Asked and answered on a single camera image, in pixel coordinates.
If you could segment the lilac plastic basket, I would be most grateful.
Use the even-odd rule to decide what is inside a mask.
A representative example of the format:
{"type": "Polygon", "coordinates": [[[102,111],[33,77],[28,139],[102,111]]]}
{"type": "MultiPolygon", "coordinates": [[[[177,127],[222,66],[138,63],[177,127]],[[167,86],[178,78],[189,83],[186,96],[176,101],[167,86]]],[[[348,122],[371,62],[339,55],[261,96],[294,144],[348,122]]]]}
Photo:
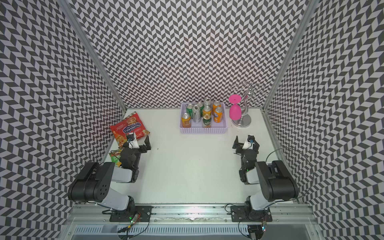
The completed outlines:
{"type": "Polygon", "coordinates": [[[195,103],[181,103],[181,114],[180,114],[180,131],[182,134],[224,134],[228,129],[228,123],[227,123],[227,116],[226,116],[226,105],[224,102],[221,102],[221,107],[223,110],[223,117],[222,121],[220,123],[214,122],[213,118],[211,121],[211,127],[205,128],[203,127],[203,120],[201,120],[199,123],[195,123],[193,120],[191,120],[192,126],[190,128],[184,128],[182,124],[182,116],[184,113],[187,112],[187,105],[188,104],[195,104],[195,103]]]}

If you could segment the silver tall can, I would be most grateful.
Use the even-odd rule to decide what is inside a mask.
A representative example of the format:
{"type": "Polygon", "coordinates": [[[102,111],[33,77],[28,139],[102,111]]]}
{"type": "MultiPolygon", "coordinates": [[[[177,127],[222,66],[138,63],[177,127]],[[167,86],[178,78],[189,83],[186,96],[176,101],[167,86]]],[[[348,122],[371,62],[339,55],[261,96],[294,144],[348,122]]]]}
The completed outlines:
{"type": "Polygon", "coordinates": [[[199,123],[201,121],[201,108],[199,105],[193,105],[193,121],[194,123],[199,123]]]}

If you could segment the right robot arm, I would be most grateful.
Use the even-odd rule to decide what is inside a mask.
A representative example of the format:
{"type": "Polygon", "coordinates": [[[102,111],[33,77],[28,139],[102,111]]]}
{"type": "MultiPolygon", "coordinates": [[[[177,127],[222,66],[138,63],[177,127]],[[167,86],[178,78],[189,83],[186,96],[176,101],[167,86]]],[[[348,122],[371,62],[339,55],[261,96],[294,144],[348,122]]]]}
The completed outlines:
{"type": "Polygon", "coordinates": [[[245,185],[258,185],[260,191],[247,197],[243,213],[234,210],[240,219],[250,221],[267,220],[269,207],[273,204],[292,201],[299,196],[299,188],[281,160],[266,163],[258,161],[260,145],[254,136],[249,135],[245,143],[236,137],[233,149],[240,156],[239,176],[245,185]]]}

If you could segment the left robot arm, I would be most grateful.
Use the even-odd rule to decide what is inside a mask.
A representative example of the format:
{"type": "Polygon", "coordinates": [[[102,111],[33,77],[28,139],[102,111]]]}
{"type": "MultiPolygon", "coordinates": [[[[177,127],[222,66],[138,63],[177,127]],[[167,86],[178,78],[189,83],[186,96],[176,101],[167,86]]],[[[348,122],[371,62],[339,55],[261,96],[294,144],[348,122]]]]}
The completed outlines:
{"type": "Polygon", "coordinates": [[[123,144],[120,152],[121,166],[113,162],[88,162],[68,189],[68,198],[74,202],[95,203],[116,212],[134,212],[133,197],[111,188],[111,183],[135,183],[139,175],[141,155],[152,149],[147,136],[144,145],[134,145],[133,135],[123,144]]]}

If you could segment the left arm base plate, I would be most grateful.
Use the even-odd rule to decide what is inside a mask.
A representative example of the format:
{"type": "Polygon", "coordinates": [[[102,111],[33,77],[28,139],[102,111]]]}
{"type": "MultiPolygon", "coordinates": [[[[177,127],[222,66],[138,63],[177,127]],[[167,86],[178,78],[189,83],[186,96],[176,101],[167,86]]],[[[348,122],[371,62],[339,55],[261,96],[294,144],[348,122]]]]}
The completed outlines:
{"type": "Polygon", "coordinates": [[[114,223],[128,223],[136,214],[140,215],[140,223],[149,222],[153,207],[151,205],[136,206],[133,210],[112,211],[109,221],[114,223]]]}

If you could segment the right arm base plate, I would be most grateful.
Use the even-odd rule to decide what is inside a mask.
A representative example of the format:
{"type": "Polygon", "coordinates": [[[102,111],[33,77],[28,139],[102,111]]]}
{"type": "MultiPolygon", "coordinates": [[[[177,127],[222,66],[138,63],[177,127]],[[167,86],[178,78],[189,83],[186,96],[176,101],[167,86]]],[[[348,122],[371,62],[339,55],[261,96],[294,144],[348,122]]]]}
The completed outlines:
{"type": "Polygon", "coordinates": [[[245,206],[231,206],[230,216],[232,222],[272,222],[272,214],[269,210],[253,210],[245,206]]]}

